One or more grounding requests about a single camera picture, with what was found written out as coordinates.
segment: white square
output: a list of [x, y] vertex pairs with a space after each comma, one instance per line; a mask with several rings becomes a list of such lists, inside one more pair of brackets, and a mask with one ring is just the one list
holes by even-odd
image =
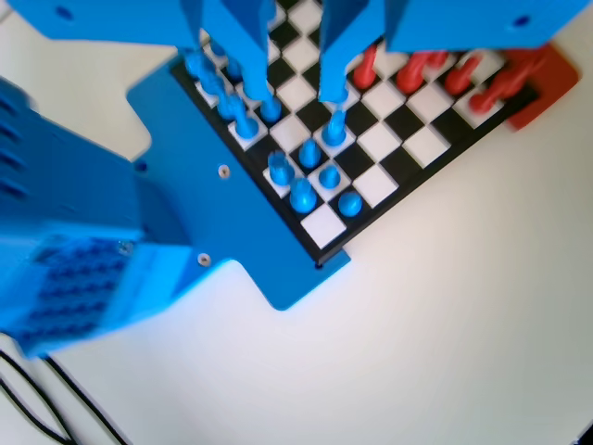
[[[332, 188], [332, 189], [325, 188], [319, 180], [319, 175], [322, 172], [322, 170], [330, 165], [334, 165], [337, 168], [337, 170], [340, 172], [340, 183], [335, 188]], [[335, 162], [333, 162], [331, 159], [328, 160], [327, 162], [325, 162], [315, 172], [311, 173], [307, 178], [311, 182], [311, 185], [313, 186], [313, 188], [317, 191], [319, 196], [322, 197], [322, 199], [325, 202], [331, 201], [342, 190], [344, 190], [346, 187], [348, 187], [350, 185], [350, 178], [348, 178], [346, 176], [346, 174], [344, 173], [344, 171], [342, 171], [342, 169], [340, 169], [340, 167]]]
[[[350, 84], [350, 82], [346, 82], [346, 89], [348, 91], [348, 97], [344, 102], [339, 104], [340, 109], [343, 110], [349, 109], [360, 100], [359, 92], [356, 90], [356, 88], [354, 88], [354, 86]], [[334, 113], [338, 109], [338, 106], [333, 102], [323, 102], [323, 104], [330, 111], [332, 111], [332, 113]]]
[[204, 53], [208, 56], [210, 60], [214, 62], [216, 68], [222, 68], [226, 65], [226, 57], [218, 57], [212, 52], [212, 48], [210, 48], [210, 43], [204, 45]]
[[216, 95], [209, 95], [206, 93], [200, 82], [196, 82], [196, 90], [202, 97], [204, 97], [204, 100], [206, 100], [211, 108], [219, 103], [219, 98]]
[[323, 141], [322, 132], [323, 127], [321, 127], [317, 132], [315, 132], [313, 138], [317, 141], [319, 146], [325, 151], [325, 153], [327, 153], [327, 155], [330, 158], [333, 158], [342, 153], [346, 148], [352, 145], [355, 139], [354, 134], [348, 128], [346, 128], [346, 139], [344, 139], [344, 142], [339, 146], [328, 146], [327, 144], [325, 144], [325, 141]]
[[384, 122], [378, 122], [359, 136], [359, 145], [375, 162], [379, 162], [401, 145], [401, 139]]
[[234, 136], [241, 148], [243, 148], [244, 150], [247, 150], [248, 148], [253, 146], [259, 139], [261, 139], [266, 134], [268, 130], [266, 126], [263, 123], [261, 123], [261, 121], [258, 119], [258, 116], [255, 115], [255, 113], [247, 113], [247, 116], [255, 119], [258, 123], [258, 133], [251, 139], [244, 139], [239, 134], [237, 134], [236, 122], [231, 122], [231, 124], [229, 125], [229, 133], [231, 133]]
[[283, 51], [283, 58], [299, 72], [319, 60], [319, 49], [307, 37], [301, 37]]
[[446, 70], [448, 70], [449, 68], [451, 68], [453, 65], [455, 65], [455, 56], [453, 56], [452, 54], [448, 54], [447, 57], [447, 61], [443, 64], [443, 66], [441, 68], [430, 68], [428, 65], [426, 66], [426, 68], [424, 69], [424, 79], [427, 82], [433, 82], [434, 80], [436, 80], [441, 74], [443, 74]]
[[346, 230], [346, 225], [327, 204], [314, 210], [301, 225], [319, 248], [324, 248]]
[[315, 90], [302, 77], [293, 77], [277, 90], [278, 97], [291, 111], [297, 111], [315, 98]]
[[278, 47], [268, 38], [268, 64], [271, 64], [280, 56]]
[[374, 68], [383, 79], [386, 79], [404, 67], [409, 58], [410, 56], [404, 53], [387, 53], [385, 51], [385, 42], [381, 42], [377, 47]]
[[290, 153], [310, 137], [309, 129], [294, 114], [271, 127], [270, 134], [286, 153]]
[[[303, 172], [297, 167], [297, 165], [295, 164], [295, 162], [290, 158], [290, 156], [286, 157], [286, 160], [288, 160], [288, 163], [290, 165], [293, 166], [293, 168], [295, 169], [295, 177], [296, 178], [302, 178], [303, 177]], [[288, 192], [290, 191], [290, 184], [289, 185], [278, 185], [276, 184], [270, 176], [270, 169], [267, 168], [266, 170], [264, 170], [263, 172], [263, 176], [264, 178], [266, 178], [266, 180], [270, 183], [271, 188], [274, 189], [274, 191], [278, 194], [278, 196], [280, 198], [285, 197], [286, 195], [288, 195]]]
[[372, 208], [397, 190], [396, 182], [378, 164], [373, 165], [352, 184]]
[[482, 125], [484, 122], [486, 122], [492, 116], [494, 116], [497, 112], [499, 112], [500, 109], [502, 108], [502, 102], [498, 100], [494, 104], [494, 107], [492, 107], [492, 109], [490, 109], [487, 113], [484, 113], [484, 114], [474, 113], [472, 111], [472, 109], [470, 108], [470, 99], [472, 98], [473, 95], [475, 95], [477, 93], [482, 93], [482, 92], [484, 92], [484, 90], [485, 90], [485, 88], [483, 86], [474, 88], [472, 91], [470, 91], [468, 94], [466, 94], [460, 100], [458, 100], [455, 103], [455, 105], [453, 106], [453, 108], [458, 113], [460, 113], [460, 115], [467, 121], [467, 123], [472, 125], [472, 127], [474, 127], [474, 128], [477, 128], [480, 125]]
[[403, 147], [425, 168], [445, 153], [450, 143], [440, 137], [431, 125], [428, 125], [404, 142]]
[[306, 0], [290, 10], [288, 19], [302, 34], [309, 34], [322, 22], [322, 9], [313, 0]]
[[406, 97], [387, 82], [375, 85], [371, 91], [362, 97], [364, 105], [379, 119], [389, 116], [401, 107], [405, 101]]
[[286, 13], [280, 5], [276, 4], [276, 17], [274, 18], [274, 20], [268, 23], [268, 30], [271, 31], [274, 28], [276, 28], [279, 24], [281, 24], [284, 21], [285, 18]]
[[[504, 66], [504, 59], [496, 52], [484, 50], [478, 51], [478, 53], [482, 56], [482, 60], [472, 73], [472, 80], [475, 84], [482, 83]], [[475, 53], [468, 53], [463, 57], [463, 60], [467, 60], [472, 54]]]
[[416, 116], [430, 123], [453, 105], [453, 98], [437, 83], [428, 83], [408, 101]]

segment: white table surface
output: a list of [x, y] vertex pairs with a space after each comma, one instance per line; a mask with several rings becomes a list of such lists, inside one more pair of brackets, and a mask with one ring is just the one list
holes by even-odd
[[[584, 72], [573, 91], [390, 210], [290, 311], [230, 264], [160, 316], [57, 358], [136, 445], [568, 444], [593, 419], [592, 27], [590, 8], [559, 35]], [[49, 42], [16, 14], [0, 26], [0, 75], [129, 158], [149, 134], [125, 92], [172, 54]], [[88, 444], [110, 443], [28, 367]], [[51, 442], [0, 397], [0, 443]]]

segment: black cable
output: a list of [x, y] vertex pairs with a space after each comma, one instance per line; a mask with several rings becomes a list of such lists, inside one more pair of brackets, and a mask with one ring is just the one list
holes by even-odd
[[121, 433], [112, 425], [112, 421], [108, 420], [107, 417], [101, 413], [99, 408], [91, 401], [91, 399], [82, 392], [80, 387], [72, 380], [72, 378], [57, 364], [57, 362], [51, 357], [44, 359], [45, 363], [56, 373], [56, 375], [64, 382], [76, 396], [91, 410], [95, 417], [101, 422], [107, 431], [113, 436], [113, 438], [121, 445], [129, 445], [126, 439], [123, 438]]
[[47, 393], [39, 385], [37, 385], [37, 383], [35, 383], [35, 381], [27, 374], [27, 372], [24, 369], [22, 369], [20, 365], [16, 363], [3, 350], [0, 350], [0, 358], [4, 359], [35, 390], [37, 395], [42, 399], [42, 401], [44, 401], [45, 405], [52, 413], [52, 415], [56, 418], [57, 422], [62, 426], [62, 428], [64, 428], [64, 431], [66, 432], [68, 438], [63, 438], [55, 431], [52, 431], [51, 428], [44, 425], [44, 423], [41, 422], [35, 415], [33, 415], [31, 410], [27, 408], [26, 405], [19, 400], [19, 398], [5, 383], [5, 381], [2, 378], [0, 378], [0, 387], [2, 387], [2, 390], [7, 394], [8, 398], [27, 417], [27, 419], [29, 419], [42, 433], [46, 434], [49, 438], [55, 440], [58, 443], [65, 445], [81, 445], [80, 442], [78, 442], [78, 440], [74, 438], [74, 435], [72, 434], [70, 428], [68, 427], [68, 424], [62, 417], [61, 412], [49, 398]]

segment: blue peg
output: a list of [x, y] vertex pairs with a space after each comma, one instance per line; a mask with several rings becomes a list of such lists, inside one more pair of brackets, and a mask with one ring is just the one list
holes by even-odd
[[307, 139], [305, 144], [298, 151], [298, 160], [308, 169], [317, 167], [322, 158], [322, 151], [317, 146], [313, 139]]
[[346, 139], [346, 112], [339, 109], [322, 131], [322, 138], [328, 146], [339, 146]]
[[353, 218], [362, 210], [362, 198], [356, 192], [346, 192], [337, 201], [337, 207], [344, 216]]
[[243, 78], [241, 74], [241, 65], [235, 58], [229, 57], [229, 64], [226, 67], [226, 72], [229, 73], [229, 77], [234, 81], [240, 81]]
[[224, 48], [220, 46], [217, 42], [214, 42], [213, 40], [210, 41], [210, 49], [212, 50], [212, 53], [214, 53], [214, 56], [217, 57], [224, 57], [224, 55], [226, 54], [224, 52]]
[[298, 213], [309, 213], [315, 208], [317, 195], [311, 183], [305, 178], [298, 178], [290, 186], [290, 205]]
[[295, 178], [295, 169], [283, 151], [274, 151], [268, 156], [271, 180], [277, 185], [289, 185]]
[[340, 172], [335, 165], [328, 165], [319, 173], [319, 182], [327, 189], [333, 189], [340, 184]]
[[238, 95], [229, 97], [230, 106], [236, 119], [236, 131], [244, 139], [251, 139], [258, 134], [258, 123], [255, 119], [247, 116], [245, 104]]
[[263, 120], [273, 123], [280, 119], [280, 115], [282, 114], [282, 105], [276, 97], [271, 95], [268, 99], [263, 101], [260, 111]]

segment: red peg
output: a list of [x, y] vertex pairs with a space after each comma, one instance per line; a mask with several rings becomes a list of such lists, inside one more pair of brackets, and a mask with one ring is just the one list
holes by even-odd
[[468, 58], [461, 68], [452, 70], [445, 79], [445, 88], [451, 95], [460, 95], [470, 86], [472, 73], [478, 68], [482, 56], [475, 54]]
[[405, 95], [414, 93], [424, 82], [423, 70], [430, 53], [416, 53], [410, 57], [408, 64], [399, 70], [396, 81], [397, 88]]
[[445, 63], [447, 63], [447, 59], [448, 59], [447, 51], [435, 51], [428, 58], [428, 66], [430, 68], [434, 68], [435, 70], [438, 70], [439, 68], [443, 68], [443, 65], [445, 65]]
[[362, 59], [362, 62], [360, 62], [360, 65], [354, 69], [352, 79], [354, 84], [361, 90], [369, 88], [374, 82], [376, 74], [372, 69], [372, 66], [374, 65], [376, 55], [377, 46], [372, 44], [364, 52], [364, 58]]
[[470, 108], [476, 114], [487, 113], [494, 107], [497, 100], [503, 97], [510, 84], [510, 73], [501, 71], [490, 85], [490, 88], [470, 98]]

